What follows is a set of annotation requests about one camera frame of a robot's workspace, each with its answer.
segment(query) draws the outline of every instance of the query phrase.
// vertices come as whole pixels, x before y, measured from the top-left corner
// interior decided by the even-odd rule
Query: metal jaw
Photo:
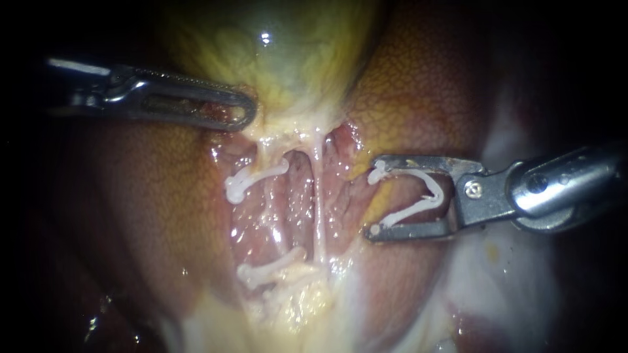
[[[449,175],[455,186],[445,217],[433,222],[369,227],[371,241],[448,239],[462,229],[510,220],[519,229],[556,233],[626,200],[625,143],[579,148],[490,173],[479,162],[437,156],[385,155],[388,170],[416,168]]]
[[[54,58],[46,67],[52,87],[63,95],[46,108],[53,116],[153,120],[240,131],[256,114],[256,103],[244,93],[181,75]]]

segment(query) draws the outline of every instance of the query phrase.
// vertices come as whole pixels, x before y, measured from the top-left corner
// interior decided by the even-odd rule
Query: screw
[[[464,185],[464,193],[470,199],[479,199],[482,197],[482,185],[475,180],[470,180]]]
[[[543,174],[535,174],[528,179],[527,187],[531,193],[542,193],[548,188],[548,179]]]

